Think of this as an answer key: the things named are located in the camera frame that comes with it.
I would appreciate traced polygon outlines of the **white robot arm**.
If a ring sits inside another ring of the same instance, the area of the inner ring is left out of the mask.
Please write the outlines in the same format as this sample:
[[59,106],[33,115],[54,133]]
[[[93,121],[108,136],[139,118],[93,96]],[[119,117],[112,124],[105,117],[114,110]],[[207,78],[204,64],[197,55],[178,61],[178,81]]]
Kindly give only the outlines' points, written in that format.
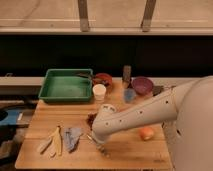
[[102,105],[92,137],[104,144],[117,132],[176,121],[175,171],[213,171],[213,76],[196,79],[121,112]]

